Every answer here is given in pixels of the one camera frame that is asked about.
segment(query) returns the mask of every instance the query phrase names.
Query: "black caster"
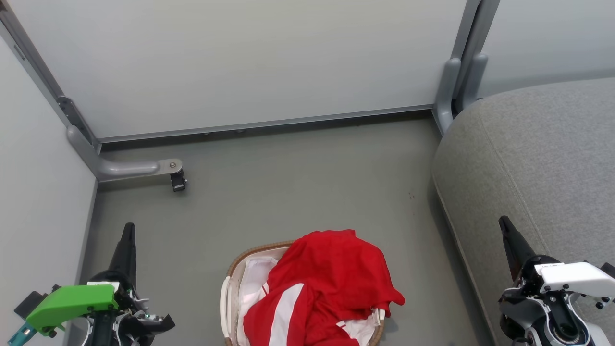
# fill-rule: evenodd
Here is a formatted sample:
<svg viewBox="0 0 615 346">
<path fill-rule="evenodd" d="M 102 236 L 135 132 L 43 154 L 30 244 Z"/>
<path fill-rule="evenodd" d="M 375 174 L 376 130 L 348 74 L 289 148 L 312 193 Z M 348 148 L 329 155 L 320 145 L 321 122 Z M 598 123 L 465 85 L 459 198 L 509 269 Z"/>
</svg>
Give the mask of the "black caster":
<svg viewBox="0 0 615 346">
<path fill-rule="evenodd" d="M 171 174 L 171 186 L 173 187 L 173 192 L 185 190 L 187 183 L 188 179 L 184 177 L 183 169 L 177 173 Z"/>
</svg>

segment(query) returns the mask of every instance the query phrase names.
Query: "brown woven rim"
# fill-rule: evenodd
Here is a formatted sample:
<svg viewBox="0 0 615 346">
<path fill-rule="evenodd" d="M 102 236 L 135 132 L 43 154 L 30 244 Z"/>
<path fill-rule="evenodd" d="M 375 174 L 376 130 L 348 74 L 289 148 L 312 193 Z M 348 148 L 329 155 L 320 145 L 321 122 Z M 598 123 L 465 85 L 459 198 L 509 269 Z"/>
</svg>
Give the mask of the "brown woven rim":
<svg viewBox="0 0 615 346">
<path fill-rule="evenodd" d="M 289 247 L 294 242 L 295 242 L 294 240 L 281 241 L 279 243 L 257 246 L 249 250 L 246 250 L 243 253 L 241 253 L 241 255 L 237 256 L 237 258 L 234 261 L 232 261 L 232 264 L 229 267 L 228 272 L 226 272 L 226 276 L 231 276 L 232 273 L 235 271 L 235 268 L 237 268 L 239 263 L 241 263 L 241 261 L 243 261 L 246 257 L 252 254 L 256 254 L 257 252 L 261 252 L 261 251 L 279 249 L 281 247 Z M 376 329 L 374 330 L 374 334 L 371 336 L 368 346 L 378 346 L 378 343 L 380 342 L 380 338 L 382 337 L 383 333 L 384 333 L 384 318 L 380 320 L 380 325 L 377 326 Z M 226 343 L 226 346 L 237 346 L 233 344 L 233 342 L 231 341 L 231 338 L 229 337 L 224 338 L 224 342 Z"/>
</svg>

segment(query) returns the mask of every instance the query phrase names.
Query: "green bracket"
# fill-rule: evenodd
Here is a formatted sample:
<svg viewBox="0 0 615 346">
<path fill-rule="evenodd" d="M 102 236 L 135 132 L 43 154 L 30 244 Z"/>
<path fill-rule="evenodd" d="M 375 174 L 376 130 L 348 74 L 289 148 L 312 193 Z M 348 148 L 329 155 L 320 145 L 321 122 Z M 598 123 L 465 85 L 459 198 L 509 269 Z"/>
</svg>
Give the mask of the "green bracket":
<svg viewBox="0 0 615 346">
<path fill-rule="evenodd" d="M 62 323 L 94 311 L 117 308 L 115 288 L 110 284 L 93 286 L 65 286 L 49 294 L 26 317 L 32 327 L 44 336 Z"/>
</svg>

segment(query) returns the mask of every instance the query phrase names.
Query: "white board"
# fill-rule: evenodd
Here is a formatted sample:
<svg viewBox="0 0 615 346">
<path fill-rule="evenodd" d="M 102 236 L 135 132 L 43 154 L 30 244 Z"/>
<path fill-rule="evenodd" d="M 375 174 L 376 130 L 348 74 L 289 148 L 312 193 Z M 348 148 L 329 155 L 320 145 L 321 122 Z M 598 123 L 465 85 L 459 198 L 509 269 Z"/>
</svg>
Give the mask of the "white board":
<svg viewBox="0 0 615 346">
<path fill-rule="evenodd" d="M 431 105 L 460 0 L 9 0 L 98 138 Z"/>
<path fill-rule="evenodd" d="M 501 0 L 478 92 L 615 76 L 615 1 Z"/>
<path fill-rule="evenodd" d="M 30 292 L 75 284 L 96 179 L 2 38 L 0 162 L 0 335 L 6 343 L 23 325 L 13 309 Z M 38 335 L 28 345 L 60 345 L 62 335 Z"/>
</svg>

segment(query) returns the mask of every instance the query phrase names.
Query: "gray sofa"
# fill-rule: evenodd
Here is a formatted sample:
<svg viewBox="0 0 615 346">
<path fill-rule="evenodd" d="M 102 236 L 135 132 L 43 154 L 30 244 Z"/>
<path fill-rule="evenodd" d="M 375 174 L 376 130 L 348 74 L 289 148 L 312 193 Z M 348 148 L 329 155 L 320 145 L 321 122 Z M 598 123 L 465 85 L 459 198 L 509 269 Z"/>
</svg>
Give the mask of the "gray sofa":
<svg viewBox="0 0 615 346">
<path fill-rule="evenodd" d="M 537 253 L 615 265 L 615 78 L 530 87 L 477 101 L 453 121 L 433 177 L 497 345 L 512 284 L 498 218 Z M 615 307 L 580 315 L 615 343 Z"/>
</svg>

